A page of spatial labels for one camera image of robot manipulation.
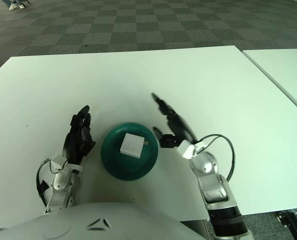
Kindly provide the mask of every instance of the white tabletop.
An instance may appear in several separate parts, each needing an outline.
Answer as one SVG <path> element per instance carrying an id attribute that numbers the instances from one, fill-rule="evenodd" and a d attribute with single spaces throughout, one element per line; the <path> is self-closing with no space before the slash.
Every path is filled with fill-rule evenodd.
<path id="1" fill-rule="evenodd" d="M 297 106 L 297 49 L 245 50 L 243 53 Z"/>
<path id="2" fill-rule="evenodd" d="M 102 165 L 102 141 L 118 124 L 170 133 L 151 92 L 197 137 L 231 139 L 230 186 L 243 214 L 297 207 L 297 107 L 234 46 L 21 56 L 0 68 L 0 227 L 43 213 L 37 169 L 62 152 L 72 114 L 86 104 L 97 144 L 82 163 L 79 203 L 129 202 L 179 221 L 208 218 L 196 177 L 175 149 L 160 149 L 154 168 L 136 181 L 117 180 Z M 219 140 L 209 150 L 226 176 L 230 148 Z"/>

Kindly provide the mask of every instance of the white box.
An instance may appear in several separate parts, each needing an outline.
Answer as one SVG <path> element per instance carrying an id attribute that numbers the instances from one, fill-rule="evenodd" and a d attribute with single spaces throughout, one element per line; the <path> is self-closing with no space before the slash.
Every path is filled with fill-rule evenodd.
<path id="1" fill-rule="evenodd" d="M 126 133 L 120 147 L 120 153 L 139 159 L 141 157 L 143 143 L 144 137 Z"/>

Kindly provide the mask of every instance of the checkered carpet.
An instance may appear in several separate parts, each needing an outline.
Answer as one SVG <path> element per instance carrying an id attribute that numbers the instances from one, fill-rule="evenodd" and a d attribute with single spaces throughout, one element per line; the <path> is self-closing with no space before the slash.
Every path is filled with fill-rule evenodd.
<path id="1" fill-rule="evenodd" d="M 0 66 L 11 56 L 235 45 L 297 48 L 294 0 L 0 1 Z"/>

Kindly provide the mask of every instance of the green plate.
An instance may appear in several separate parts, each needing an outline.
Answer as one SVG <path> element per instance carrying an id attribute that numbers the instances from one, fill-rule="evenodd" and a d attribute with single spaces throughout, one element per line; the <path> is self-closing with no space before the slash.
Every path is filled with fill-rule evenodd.
<path id="1" fill-rule="evenodd" d="M 125 134 L 144 137 L 140 158 L 120 153 Z M 132 181 L 145 176 L 154 166 L 159 153 L 158 143 L 153 133 L 137 123 L 125 123 L 114 128 L 106 136 L 101 147 L 101 158 L 105 169 L 115 178 Z"/>

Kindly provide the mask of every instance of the shoe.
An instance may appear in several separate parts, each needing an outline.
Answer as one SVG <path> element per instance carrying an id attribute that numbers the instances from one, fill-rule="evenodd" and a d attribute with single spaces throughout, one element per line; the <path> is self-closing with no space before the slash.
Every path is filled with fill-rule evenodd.
<path id="1" fill-rule="evenodd" d="M 8 10 L 12 11 L 12 10 L 16 9 L 17 7 L 18 6 L 16 6 L 16 4 L 11 3 L 11 5 L 9 6 L 9 9 Z"/>

